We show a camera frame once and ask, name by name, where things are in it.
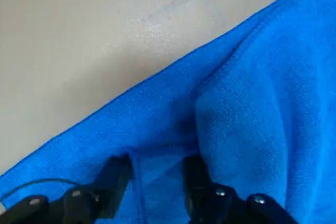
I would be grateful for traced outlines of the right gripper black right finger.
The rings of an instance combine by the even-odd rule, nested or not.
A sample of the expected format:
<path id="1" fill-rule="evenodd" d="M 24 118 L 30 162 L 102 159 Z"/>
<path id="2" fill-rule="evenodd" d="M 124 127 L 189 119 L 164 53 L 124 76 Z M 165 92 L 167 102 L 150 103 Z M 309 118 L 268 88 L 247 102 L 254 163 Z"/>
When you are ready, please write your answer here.
<path id="1" fill-rule="evenodd" d="M 183 159 L 183 184 L 189 223 L 297 223 L 265 194 L 242 199 L 234 188 L 213 182 L 200 155 Z"/>

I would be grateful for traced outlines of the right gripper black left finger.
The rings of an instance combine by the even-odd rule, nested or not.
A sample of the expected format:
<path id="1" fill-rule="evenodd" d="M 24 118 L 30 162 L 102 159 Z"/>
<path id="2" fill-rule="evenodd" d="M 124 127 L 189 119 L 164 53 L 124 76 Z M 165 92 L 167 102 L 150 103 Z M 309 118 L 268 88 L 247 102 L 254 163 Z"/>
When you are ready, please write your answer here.
<path id="1" fill-rule="evenodd" d="M 92 184 L 71 184 L 60 198 L 29 195 L 1 214 L 1 223 L 95 223 L 99 218 L 114 218 L 133 168 L 128 155 L 111 157 Z"/>

